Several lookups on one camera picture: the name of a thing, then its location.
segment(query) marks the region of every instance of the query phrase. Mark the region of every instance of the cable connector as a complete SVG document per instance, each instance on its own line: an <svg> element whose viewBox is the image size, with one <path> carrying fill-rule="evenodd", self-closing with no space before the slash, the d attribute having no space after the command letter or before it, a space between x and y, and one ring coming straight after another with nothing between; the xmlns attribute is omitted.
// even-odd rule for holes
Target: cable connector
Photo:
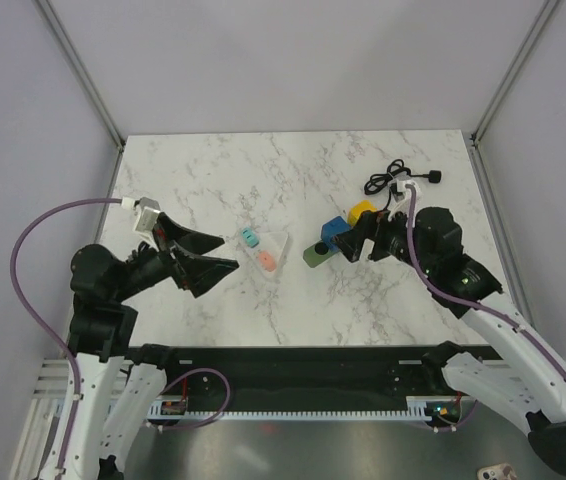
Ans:
<svg viewBox="0 0 566 480"><path fill-rule="evenodd" d="M412 177L426 178L430 183L441 183L441 177L443 174L440 170L430 170L428 173L423 175L412 175Z"/></svg>
<svg viewBox="0 0 566 480"><path fill-rule="evenodd" d="M421 187L419 187L419 184L411 178L396 180L395 186L397 193L407 195L409 193L407 190L407 185L412 185L414 187L414 190L416 190L416 198L419 198L421 196Z"/></svg>
<svg viewBox="0 0 566 480"><path fill-rule="evenodd" d="M121 208L123 208L123 210L134 211L136 208L136 200L130 197L123 197L121 199Z"/></svg>

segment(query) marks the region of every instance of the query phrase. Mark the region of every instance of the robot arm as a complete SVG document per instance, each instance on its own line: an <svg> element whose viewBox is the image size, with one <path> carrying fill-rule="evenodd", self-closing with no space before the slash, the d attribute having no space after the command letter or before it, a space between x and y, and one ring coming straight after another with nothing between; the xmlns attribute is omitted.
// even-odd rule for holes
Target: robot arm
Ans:
<svg viewBox="0 0 566 480"><path fill-rule="evenodd" d="M517 311L494 276L464 253L462 230L450 211L429 207L414 215L418 187L407 180L399 182L399 190L406 197L397 208L364 212L334 243L349 261L357 261L369 239L374 242L370 260L393 256L415 267L434 300L478 332L509 367L484 365L446 342L424 359L433 375L513 423L550 468L566 475L566 362ZM414 218L405 214L408 204Z"/></svg>
<svg viewBox="0 0 566 480"><path fill-rule="evenodd" d="M223 239L172 222L155 201L125 199L123 205L136 213L134 230L144 240L138 250L121 261L94 244L72 258L74 314L68 347L79 366L81 393L75 395L70 375L41 480L122 479L138 429L165 388L163 350L143 350L108 415L114 381L137 317L136 310L122 302L168 277L178 288L199 297L239 266L234 260L204 256L222 245Z"/></svg>

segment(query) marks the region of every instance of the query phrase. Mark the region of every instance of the green block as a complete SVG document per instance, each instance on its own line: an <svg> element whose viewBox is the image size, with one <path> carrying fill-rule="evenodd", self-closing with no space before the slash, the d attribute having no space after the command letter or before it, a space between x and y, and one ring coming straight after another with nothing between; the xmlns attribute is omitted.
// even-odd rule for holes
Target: green block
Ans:
<svg viewBox="0 0 566 480"><path fill-rule="evenodd" d="M308 267L315 268L337 253L339 253L338 250L332 251L325 243L318 242L305 249L303 260L305 260Z"/></svg>

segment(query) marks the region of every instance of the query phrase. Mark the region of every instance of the black panel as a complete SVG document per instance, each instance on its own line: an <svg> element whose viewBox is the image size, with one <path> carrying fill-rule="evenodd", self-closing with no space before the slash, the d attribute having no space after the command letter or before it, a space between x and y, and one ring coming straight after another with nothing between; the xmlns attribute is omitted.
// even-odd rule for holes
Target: black panel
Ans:
<svg viewBox="0 0 566 480"><path fill-rule="evenodd" d="M433 384L423 365L404 364L420 361L432 348L172 348L165 366L169 379L197 367L222 372L232 386L233 412L402 410L408 395L455 395ZM466 350L498 359L490 347ZM212 375L188 378L187 390L191 411L216 410L225 398L223 383Z"/></svg>

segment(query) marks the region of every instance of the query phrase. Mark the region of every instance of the metal floor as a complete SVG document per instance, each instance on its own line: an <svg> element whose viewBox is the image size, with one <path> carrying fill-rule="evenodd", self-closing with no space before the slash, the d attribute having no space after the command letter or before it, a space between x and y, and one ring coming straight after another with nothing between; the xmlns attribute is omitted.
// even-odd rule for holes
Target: metal floor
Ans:
<svg viewBox="0 0 566 480"><path fill-rule="evenodd" d="M510 463L519 480L558 480L506 420L479 406L457 433L395 422L221 421L192 431L143 428L126 480L475 480Z"/></svg>

